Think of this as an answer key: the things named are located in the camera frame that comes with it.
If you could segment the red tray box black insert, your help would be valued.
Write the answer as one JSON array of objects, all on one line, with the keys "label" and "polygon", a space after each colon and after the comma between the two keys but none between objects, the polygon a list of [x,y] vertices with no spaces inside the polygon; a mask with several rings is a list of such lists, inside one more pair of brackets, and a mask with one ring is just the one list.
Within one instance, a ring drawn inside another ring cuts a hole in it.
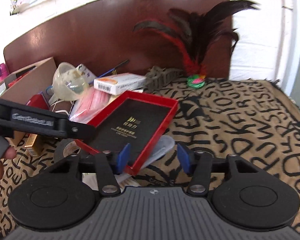
[{"label": "red tray box black insert", "polygon": [[117,155],[130,143],[130,159],[123,172],[136,175],[174,118],[178,101],[147,93],[125,91],[95,115],[88,124],[96,128],[91,139],[77,140],[90,154]]}]

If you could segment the black tape roll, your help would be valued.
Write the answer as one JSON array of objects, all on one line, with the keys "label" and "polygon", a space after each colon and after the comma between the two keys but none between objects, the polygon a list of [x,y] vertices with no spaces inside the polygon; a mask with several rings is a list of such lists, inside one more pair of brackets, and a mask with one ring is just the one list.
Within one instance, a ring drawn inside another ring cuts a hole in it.
[{"label": "black tape roll", "polygon": [[67,156],[76,156],[81,151],[74,139],[63,139],[56,147],[53,161],[54,163],[66,158]]}]

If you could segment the cotton swab bag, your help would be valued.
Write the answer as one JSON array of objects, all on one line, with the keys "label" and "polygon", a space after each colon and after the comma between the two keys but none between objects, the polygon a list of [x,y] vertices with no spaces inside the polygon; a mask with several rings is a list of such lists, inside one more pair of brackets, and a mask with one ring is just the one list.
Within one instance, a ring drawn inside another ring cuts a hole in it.
[{"label": "cotton swab bag", "polygon": [[[175,140],[168,136],[163,135],[155,145],[153,151],[151,152],[149,158],[145,161],[141,169],[143,170],[147,166],[151,165],[153,162],[157,161],[161,157],[163,157],[167,152],[169,152],[172,148],[175,146]],[[125,186],[128,185],[136,185],[137,183],[134,183],[131,179],[131,175],[127,173],[123,173],[121,175],[115,175],[115,178],[121,187],[121,189],[124,189]]]}]

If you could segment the cardboard storage box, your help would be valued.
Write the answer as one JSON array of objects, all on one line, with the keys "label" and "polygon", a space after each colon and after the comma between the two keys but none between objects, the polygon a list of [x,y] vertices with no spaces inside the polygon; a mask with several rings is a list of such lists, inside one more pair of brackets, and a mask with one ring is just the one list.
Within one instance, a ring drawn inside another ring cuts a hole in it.
[{"label": "cardboard storage box", "polygon": [[16,70],[0,82],[0,98],[25,105],[52,85],[57,67],[53,57]]}]

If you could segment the small red box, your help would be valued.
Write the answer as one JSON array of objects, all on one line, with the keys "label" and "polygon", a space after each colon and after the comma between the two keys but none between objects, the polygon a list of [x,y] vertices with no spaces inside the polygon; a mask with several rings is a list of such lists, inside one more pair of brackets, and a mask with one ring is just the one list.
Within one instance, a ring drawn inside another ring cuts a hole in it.
[{"label": "small red box", "polygon": [[49,110],[50,105],[47,102],[43,93],[35,94],[30,100],[26,103],[27,106],[36,107],[39,109]]}]

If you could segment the gold slim box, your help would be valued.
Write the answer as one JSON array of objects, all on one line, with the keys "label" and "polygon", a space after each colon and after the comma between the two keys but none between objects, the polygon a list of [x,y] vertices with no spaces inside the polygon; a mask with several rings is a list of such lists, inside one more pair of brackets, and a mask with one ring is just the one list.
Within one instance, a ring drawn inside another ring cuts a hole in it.
[{"label": "gold slim box", "polygon": [[43,140],[40,135],[30,134],[24,147],[27,149],[30,155],[33,157],[39,157],[43,152]]}]

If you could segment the pink bottle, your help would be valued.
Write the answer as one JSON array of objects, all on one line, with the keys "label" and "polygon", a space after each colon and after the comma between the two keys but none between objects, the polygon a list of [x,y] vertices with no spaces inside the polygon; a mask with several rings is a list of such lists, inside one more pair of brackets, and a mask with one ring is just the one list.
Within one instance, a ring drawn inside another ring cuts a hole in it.
[{"label": "pink bottle", "polygon": [[9,71],[5,63],[0,64],[0,82],[9,76]]}]

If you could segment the pink packet plastic bag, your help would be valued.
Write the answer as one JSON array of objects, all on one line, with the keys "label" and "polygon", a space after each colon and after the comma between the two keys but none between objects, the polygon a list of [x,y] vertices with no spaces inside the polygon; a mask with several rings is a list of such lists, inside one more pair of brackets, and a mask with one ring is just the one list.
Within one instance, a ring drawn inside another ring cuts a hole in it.
[{"label": "pink packet plastic bag", "polygon": [[84,96],[75,102],[69,120],[87,124],[95,115],[117,97],[118,95],[111,95],[96,90],[94,87],[90,87]]}]

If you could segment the white orange medicine box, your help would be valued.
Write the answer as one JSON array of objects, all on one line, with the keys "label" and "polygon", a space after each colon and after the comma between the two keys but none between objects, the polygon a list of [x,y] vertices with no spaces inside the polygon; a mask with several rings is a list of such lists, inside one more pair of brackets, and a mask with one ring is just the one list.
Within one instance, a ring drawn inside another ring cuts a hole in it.
[{"label": "white orange medicine box", "polygon": [[111,95],[120,95],[127,90],[142,88],[146,77],[132,73],[111,75],[94,80],[94,88]]}]

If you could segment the clear plastic funnel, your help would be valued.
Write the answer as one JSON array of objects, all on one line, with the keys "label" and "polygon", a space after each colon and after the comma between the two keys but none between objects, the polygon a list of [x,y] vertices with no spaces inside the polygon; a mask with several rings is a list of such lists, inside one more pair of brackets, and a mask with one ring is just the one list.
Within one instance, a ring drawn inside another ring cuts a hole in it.
[{"label": "clear plastic funnel", "polygon": [[57,100],[76,101],[80,99],[89,89],[88,83],[82,73],[73,65],[62,62],[59,64],[52,81],[53,95],[49,104]]}]

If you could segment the grey hair claw clip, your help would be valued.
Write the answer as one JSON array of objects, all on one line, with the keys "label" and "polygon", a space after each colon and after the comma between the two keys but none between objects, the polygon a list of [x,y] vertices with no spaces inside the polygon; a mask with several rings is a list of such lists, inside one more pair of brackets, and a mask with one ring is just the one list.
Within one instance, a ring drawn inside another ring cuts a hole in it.
[{"label": "grey hair claw clip", "polygon": [[151,93],[160,90],[162,87],[170,84],[172,81],[182,76],[183,71],[178,68],[160,68],[153,66],[145,75],[145,88]]}]

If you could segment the blue black pen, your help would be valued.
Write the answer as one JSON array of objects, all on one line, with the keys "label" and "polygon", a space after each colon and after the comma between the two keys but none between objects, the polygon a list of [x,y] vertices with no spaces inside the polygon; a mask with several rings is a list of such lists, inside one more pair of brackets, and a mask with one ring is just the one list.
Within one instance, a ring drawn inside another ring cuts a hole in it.
[{"label": "blue black pen", "polygon": [[125,64],[129,63],[129,59],[126,59],[125,61],[122,61],[121,63],[119,63],[117,66],[115,66],[114,68],[108,70],[107,72],[103,73],[100,76],[97,76],[97,78],[101,78],[104,76],[107,76],[108,74],[116,74],[116,70],[122,66],[124,66]]}]

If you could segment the white patterned pouch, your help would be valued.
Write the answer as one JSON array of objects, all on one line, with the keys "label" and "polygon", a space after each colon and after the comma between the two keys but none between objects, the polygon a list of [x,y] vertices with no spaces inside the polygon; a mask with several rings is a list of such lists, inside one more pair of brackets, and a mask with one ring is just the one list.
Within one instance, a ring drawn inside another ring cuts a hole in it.
[{"label": "white patterned pouch", "polygon": [[85,82],[91,84],[96,79],[96,75],[90,71],[84,64],[79,64],[76,67],[76,70],[78,70],[81,73],[81,76],[85,80]]}]

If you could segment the black red feather toy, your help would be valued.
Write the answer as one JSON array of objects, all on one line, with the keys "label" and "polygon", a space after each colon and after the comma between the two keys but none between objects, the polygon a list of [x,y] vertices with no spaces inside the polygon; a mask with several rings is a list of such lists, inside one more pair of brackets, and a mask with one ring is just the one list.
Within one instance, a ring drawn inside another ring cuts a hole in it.
[{"label": "black red feather toy", "polygon": [[203,14],[171,8],[167,15],[175,25],[159,20],[144,20],[134,25],[133,31],[148,29],[159,33],[178,48],[187,76],[206,76],[203,61],[211,45],[223,35],[231,36],[235,42],[239,39],[235,29],[221,29],[223,21],[237,12],[256,10],[257,5],[258,3],[250,0],[230,0],[218,3]]}]

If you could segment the brown wooden headboard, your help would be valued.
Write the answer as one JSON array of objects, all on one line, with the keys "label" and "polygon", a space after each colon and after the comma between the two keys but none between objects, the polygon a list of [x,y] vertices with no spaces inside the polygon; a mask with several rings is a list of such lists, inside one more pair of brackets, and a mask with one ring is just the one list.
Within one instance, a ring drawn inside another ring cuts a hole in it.
[{"label": "brown wooden headboard", "polygon": [[56,16],[4,48],[10,71],[53,57],[56,64],[84,64],[102,74],[124,60],[121,72],[145,74],[149,68],[181,68],[178,48],[159,33],[133,31],[143,20],[171,23],[170,8],[204,13],[227,0],[98,0]]}]

